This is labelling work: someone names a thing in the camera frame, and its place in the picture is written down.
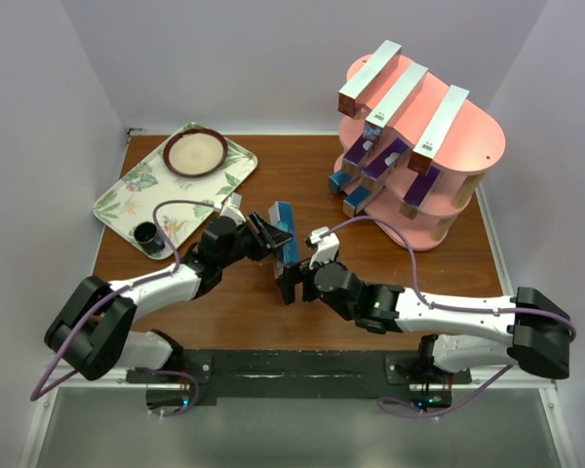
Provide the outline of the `silver R&O box front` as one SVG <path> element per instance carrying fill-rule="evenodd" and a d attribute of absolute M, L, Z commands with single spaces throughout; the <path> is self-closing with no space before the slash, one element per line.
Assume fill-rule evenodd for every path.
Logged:
<path fill-rule="evenodd" d="M 357 177 L 373 148 L 374 142 L 371 139 L 360 136 L 343 155 L 341 169 L 352 178 Z"/>

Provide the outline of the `dark red toothpaste box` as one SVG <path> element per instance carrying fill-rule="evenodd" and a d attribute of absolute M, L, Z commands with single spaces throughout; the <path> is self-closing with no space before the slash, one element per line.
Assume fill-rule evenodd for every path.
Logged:
<path fill-rule="evenodd" d="M 449 130 L 470 92 L 450 85 L 443 100 L 427 124 L 409 157 L 408 168 L 426 176 L 435 156 L 444 143 Z"/>

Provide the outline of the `red 3D toothpaste box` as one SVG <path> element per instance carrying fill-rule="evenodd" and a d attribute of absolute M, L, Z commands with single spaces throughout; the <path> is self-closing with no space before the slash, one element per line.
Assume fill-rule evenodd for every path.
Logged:
<path fill-rule="evenodd" d="M 338 111 L 354 117 L 375 88 L 398 66 L 403 46 L 385 40 L 338 91 Z"/>

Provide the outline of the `silver R&O box top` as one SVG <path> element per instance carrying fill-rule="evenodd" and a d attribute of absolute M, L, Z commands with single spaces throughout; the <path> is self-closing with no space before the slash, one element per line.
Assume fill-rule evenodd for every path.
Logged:
<path fill-rule="evenodd" d="M 357 216 L 376 197 L 378 191 L 371 191 L 358 185 L 343 200 L 343 211 L 349 217 Z"/>

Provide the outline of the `silver R&O box diagonal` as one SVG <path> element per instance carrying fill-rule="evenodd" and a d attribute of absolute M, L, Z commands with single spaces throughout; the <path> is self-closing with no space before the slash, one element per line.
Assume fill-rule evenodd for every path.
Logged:
<path fill-rule="evenodd" d="M 340 170 L 329 176 L 328 187 L 332 194 L 349 193 L 355 187 L 358 179 L 357 176 Z"/>

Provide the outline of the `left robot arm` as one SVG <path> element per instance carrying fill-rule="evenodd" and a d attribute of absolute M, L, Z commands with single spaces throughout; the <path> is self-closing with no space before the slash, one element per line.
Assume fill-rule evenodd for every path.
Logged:
<path fill-rule="evenodd" d="M 292 239 L 292 233 L 256 212 L 241 223 L 220 215 L 179 264 L 115 283 L 85 278 L 50 324 L 44 342 L 86 379 L 99 379 L 120 361 L 133 321 L 209 293 L 221 282 L 224 268 L 244 258 L 262 260 Z"/>

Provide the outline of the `plain silver toothpaste box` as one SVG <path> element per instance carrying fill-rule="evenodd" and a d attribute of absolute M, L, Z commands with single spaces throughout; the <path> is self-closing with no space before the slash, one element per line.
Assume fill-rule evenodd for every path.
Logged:
<path fill-rule="evenodd" d="M 362 137 L 378 143 L 417 96 L 428 68 L 412 62 L 367 116 Z"/>

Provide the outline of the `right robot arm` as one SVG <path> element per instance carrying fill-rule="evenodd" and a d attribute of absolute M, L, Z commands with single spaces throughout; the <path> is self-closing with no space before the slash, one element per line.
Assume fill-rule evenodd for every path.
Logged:
<path fill-rule="evenodd" d="M 569 376 L 575 330 L 567 313 L 534 288 L 513 295 L 463 297 L 364 282 L 338 261 L 278 262 L 276 284 L 287 304 L 302 287 L 345 321 L 368 332 L 423 332 L 412 370 L 428 383 L 483 366 L 517 366 L 548 379 Z"/>

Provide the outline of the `purple toothpaste box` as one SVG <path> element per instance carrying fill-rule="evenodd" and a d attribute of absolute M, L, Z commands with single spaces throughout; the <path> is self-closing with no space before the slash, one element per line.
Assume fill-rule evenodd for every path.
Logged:
<path fill-rule="evenodd" d="M 409 145 L 396 138 L 362 170 L 360 184 L 370 192 L 380 189 L 390 176 L 401 155 L 410 150 Z"/>

